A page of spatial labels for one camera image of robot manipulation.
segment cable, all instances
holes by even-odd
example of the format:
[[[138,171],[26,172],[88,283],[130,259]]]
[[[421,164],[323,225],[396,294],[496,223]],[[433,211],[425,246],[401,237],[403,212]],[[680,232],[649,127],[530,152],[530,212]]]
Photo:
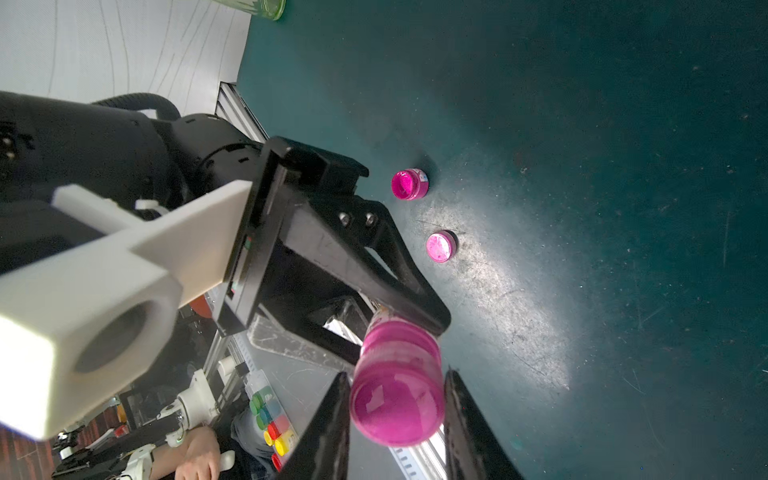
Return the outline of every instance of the cable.
[[[157,94],[136,93],[118,95],[95,101],[94,105],[102,107],[121,108],[122,110],[154,110],[158,120],[173,121],[181,117],[179,110],[170,100]]]

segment glass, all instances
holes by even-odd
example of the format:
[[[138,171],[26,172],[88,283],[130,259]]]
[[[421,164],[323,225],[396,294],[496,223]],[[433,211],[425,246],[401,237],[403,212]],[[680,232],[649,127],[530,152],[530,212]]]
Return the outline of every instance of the glass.
[[[280,18],[286,7],[286,0],[216,0],[216,2],[269,20]]]

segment wall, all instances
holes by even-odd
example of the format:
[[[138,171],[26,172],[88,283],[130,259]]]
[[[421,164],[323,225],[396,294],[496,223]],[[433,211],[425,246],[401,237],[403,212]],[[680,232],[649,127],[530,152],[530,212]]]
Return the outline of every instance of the wall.
[[[0,90],[81,102],[151,91],[213,113],[249,23],[209,0],[3,0]]]

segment pink paint jar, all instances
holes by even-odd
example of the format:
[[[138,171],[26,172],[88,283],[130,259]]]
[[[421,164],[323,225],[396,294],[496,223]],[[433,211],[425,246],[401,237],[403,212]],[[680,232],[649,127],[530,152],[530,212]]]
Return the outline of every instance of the pink paint jar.
[[[392,177],[392,193],[400,200],[416,200],[429,190],[427,174],[418,168],[402,170]]]
[[[450,260],[456,253],[456,240],[451,232],[440,230],[429,236],[426,243],[427,255],[437,263]]]
[[[445,418],[435,337],[381,308],[362,342],[349,397],[357,429],[381,445],[424,442]]]

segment human arm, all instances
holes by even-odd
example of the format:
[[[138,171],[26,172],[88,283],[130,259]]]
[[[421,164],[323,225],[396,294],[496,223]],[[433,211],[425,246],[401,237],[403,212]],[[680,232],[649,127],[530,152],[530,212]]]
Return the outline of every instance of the human arm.
[[[176,472],[176,480],[217,480],[219,478],[219,442],[210,427],[190,430],[176,448],[162,445],[152,451],[149,480],[159,480]]]

